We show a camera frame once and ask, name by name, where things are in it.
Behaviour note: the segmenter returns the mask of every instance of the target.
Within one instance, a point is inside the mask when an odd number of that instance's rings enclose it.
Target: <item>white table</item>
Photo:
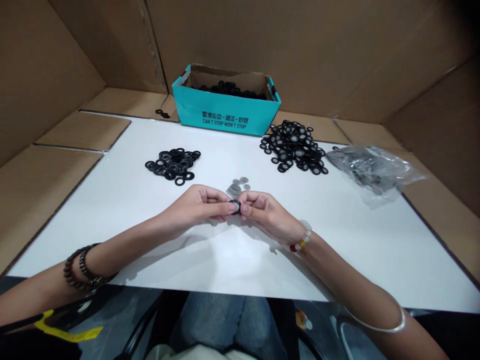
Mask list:
[[[357,189],[329,164],[328,175],[293,167],[277,171],[253,136],[128,118],[132,124],[11,269],[30,277],[83,246],[103,242],[169,206],[190,184],[223,191],[233,179],[269,192],[352,266],[408,308],[480,313],[480,292],[403,198],[370,210]],[[332,144],[319,144],[325,151]],[[173,148],[201,151],[184,186],[155,176],[144,164]],[[120,272],[114,284],[331,300],[294,255],[238,217],[203,223]]]

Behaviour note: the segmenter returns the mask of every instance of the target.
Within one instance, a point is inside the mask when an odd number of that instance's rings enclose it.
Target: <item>beaded bracelet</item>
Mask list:
[[[310,242],[310,235],[312,235],[312,227],[310,226],[310,224],[308,222],[306,222],[305,220],[300,220],[300,222],[305,227],[305,236],[300,241],[300,243],[295,244],[295,245],[290,245],[288,247],[288,249],[292,253],[296,253],[297,251],[298,252],[303,251],[303,248],[305,247],[305,245],[307,245],[307,243]]]
[[[92,291],[92,290],[98,289],[103,284],[110,282],[115,276],[117,276],[118,272],[110,277],[94,276],[87,269],[87,264],[85,264],[85,256],[87,255],[87,253],[91,248],[96,247],[98,244],[99,243],[95,243],[92,245],[82,247],[81,249],[78,249],[66,259],[65,267],[63,268],[63,276],[65,277],[69,287],[73,287],[78,290]],[[79,259],[80,270],[82,274],[85,275],[85,277],[89,280],[88,283],[77,281],[74,277],[72,266],[74,264],[75,258],[78,255],[80,255],[80,259]]]

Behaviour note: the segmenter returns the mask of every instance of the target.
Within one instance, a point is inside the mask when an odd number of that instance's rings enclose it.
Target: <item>bangle bracelet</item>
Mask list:
[[[346,307],[345,307],[345,310],[350,314],[350,316],[352,318],[355,319],[355,321],[357,323],[363,325],[366,328],[369,328],[371,330],[375,330],[375,331],[381,332],[381,333],[394,334],[394,333],[398,333],[398,332],[402,331],[405,328],[405,323],[406,323],[404,309],[400,306],[400,304],[398,303],[397,300],[395,300],[395,302],[398,305],[398,308],[400,309],[400,312],[401,312],[401,321],[400,321],[400,324],[397,327],[394,327],[394,328],[391,328],[391,329],[382,329],[382,328],[379,328],[379,327],[368,325],[367,323],[363,322],[362,320],[358,319],[355,315],[353,315]]]
[[[307,243],[310,242],[310,235],[312,235],[312,227],[310,226],[310,224],[308,222],[306,222],[305,220],[299,220],[299,221],[305,227],[305,236],[301,239],[300,243],[290,245],[288,247],[288,249],[292,253],[296,253],[297,251],[302,251],[304,246],[307,245]]]
[[[111,281],[115,276],[117,276],[118,272],[110,277],[103,277],[103,276],[94,276],[88,269],[87,265],[85,264],[85,256],[87,255],[88,251],[97,246],[99,243],[95,243],[92,245],[88,245],[85,247],[82,247],[81,249],[78,249],[75,251],[72,255],[70,255],[66,262],[65,262],[65,267],[63,268],[63,276],[66,279],[66,282],[68,283],[69,287],[73,287],[78,290],[87,290],[87,291],[92,291],[95,289],[98,289],[100,286],[102,286],[105,283],[108,283]],[[81,281],[77,281],[75,279],[73,271],[72,271],[72,266],[74,263],[75,258],[80,255],[80,270],[83,275],[89,280],[88,283],[84,283]]]

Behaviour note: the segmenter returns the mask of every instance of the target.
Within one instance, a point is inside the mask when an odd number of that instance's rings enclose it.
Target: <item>teal cardboard box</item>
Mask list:
[[[199,90],[202,85],[211,88],[220,81],[235,83],[242,92],[265,94],[266,100]],[[258,72],[240,73],[192,64],[172,88],[181,124],[248,135],[264,135],[282,103],[272,78]]]

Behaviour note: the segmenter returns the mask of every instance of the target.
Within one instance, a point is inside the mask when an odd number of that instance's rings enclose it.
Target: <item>dark wooden bead bracelet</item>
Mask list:
[[[108,283],[111,281],[115,276],[117,276],[118,272],[110,277],[103,277],[103,276],[94,276],[88,269],[87,269],[87,264],[85,263],[85,256],[89,252],[89,250],[93,247],[96,247],[99,243],[95,243],[92,245],[88,245],[85,247],[82,247],[81,249],[78,249],[75,251],[72,255],[70,255],[65,262],[65,267],[63,268],[63,276],[66,279],[66,282],[68,283],[68,286],[76,288],[78,290],[87,290],[87,291],[92,291],[100,286],[102,286],[105,283]],[[77,281],[74,277],[73,271],[72,271],[72,266],[74,264],[75,258],[80,255],[80,270],[83,275],[89,280],[88,283],[80,282]]]

